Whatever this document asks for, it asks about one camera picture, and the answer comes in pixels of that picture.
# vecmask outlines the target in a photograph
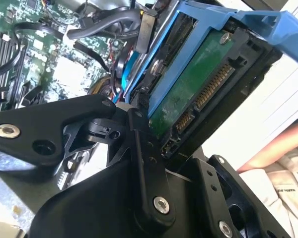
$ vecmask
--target hole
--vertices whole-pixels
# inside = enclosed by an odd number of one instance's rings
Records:
[[[234,226],[242,231],[245,229],[245,219],[242,210],[237,205],[232,205],[229,209]]]
[[[165,204],[165,202],[164,201],[159,201],[158,202],[158,204],[159,204],[159,206],[161,207],[161,208],[163,208],[163,209],[166,209],[167,208],[167,205]]]
[[[140,113],[140,112],[138,112],[138,111],[135,111],[135,114],[136,114],[137,116],[139,116],[140,118],[142,118],[142,117],[143,117],[143,114],[142,114],[142,113]]]
[[[112,133],[109,134],[110,139],[118,139],[120,137],[120,132],[119,131],[113,131]]]
[[[39,155],[53,155],[56,151],[55,145],[49,140],[36,140],[32,144],[33,150]]]
[[[247,44],[248,46],[252,46],[252,45],[253,45],[253,42],[252,42],[252,41],[248,41],[246,44]]]
[[[267,231],[267,234],[270,238],[277,238],[277,236],[275,236],[271,231]]]
[[[4,127],[3,129],[2,129],[2,131],[5,133],[5,134],[13,134],[14,133],[14,130],[13,130],[13,128],[11,128],[11,127]]]
[[[258,52],[258,51],[260,51],[261,48],[260,48],[258,45],[255,45],[255,44],[254,44],[254,45],[252,46],[252,49],[253,49],[254,51]]]
[[[211,189],[213,189],[214,192],[216,192],[218,189],[213,184],[211,185]]]
[[[104,104],[105,106],[108,106],[108,107],[111,106],[110,102],[108,102],[108,101],[102,101],[101,103]]]
[[[236,59],[235,62],[236,62],[237,64],[242,64],[242,63],[244,62],[244,60],[245,60],[245,59],[244,59],[243,57],[239,56],[239,57],[237,57],[237,59]]]
[[[267,25],[274,27],[277,22],[277,17],[276,16],[265,16],[262,21],[264,23],[266,23]]]
[[[149,159],[151,162],[154,162],[155,164],[157,163],[157,160],[155,159],[155,157],[150,156]]]

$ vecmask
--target capacitor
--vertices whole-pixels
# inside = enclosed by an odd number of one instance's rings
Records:
[[[116,46],[116,47],[119,46],[119,41],[114,41],[113,45]]]
[[[50,50],[51,50],[51,51],[56,50],[56,45],[52,44],[52,45],[50,46]]]

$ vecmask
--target screw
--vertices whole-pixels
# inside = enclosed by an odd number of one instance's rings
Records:
[[[170,211],[169,203],[163,197],[155,197],[153,204],[155,209],[162,214],[167,214]]]
[[[143,117],[143,114],[142,113],[140,113],[140,112],[135,112],[135,114],[137,115],[137,116],[139,116],[140,118],[142,118]]]
[[[162,61],[161,59],[157,59],[153,65],[152,65],[152,68],[150,70],[150,73],[151,74],[154,74],[156,72],[156,70],[158,69],[158,65],[159,65],[159,62]]]
[[[226,224],[225,222],[220,221],[219,222],[219,228],[220,228],[221,232],[224,234],[225,237],[227,237],[227,238],[232,238],[233,237],[232,230],[230,229],[228,224]]]
[[[225,160],[222,157],[219,156],[218,159],[219,159],[221,164],[225,164]]]
[[[155,159],[155,157],[150,156],[149,159],[151,162],[154,162],[155,164],[157,163],[157,160]]]
[[[105,106],[108,106],[108,107],[111,106],[110,102],[108,102],[108,101],[102,101],[101,103],[104,104]]]
[[[224,35],[222,35],[221,39],[220,39],[220,44],[224,45],[225,43],[228,42],[228,40],[230,39],[230,34],[229,33],[225,33]]]
[[[18,127],[11,124],[0,125],[0,137],[14,139],[20,135],[21,131]]]

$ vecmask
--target white fabric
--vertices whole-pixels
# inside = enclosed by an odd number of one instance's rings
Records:
[[[298,149],[240,176],[292,238],[298,238]]]

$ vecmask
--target person's hand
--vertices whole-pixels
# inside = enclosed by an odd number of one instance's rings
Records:
[[[269,166],[296,147],[298,147],[298,124],[287,128],[237,171],[244,172]]]

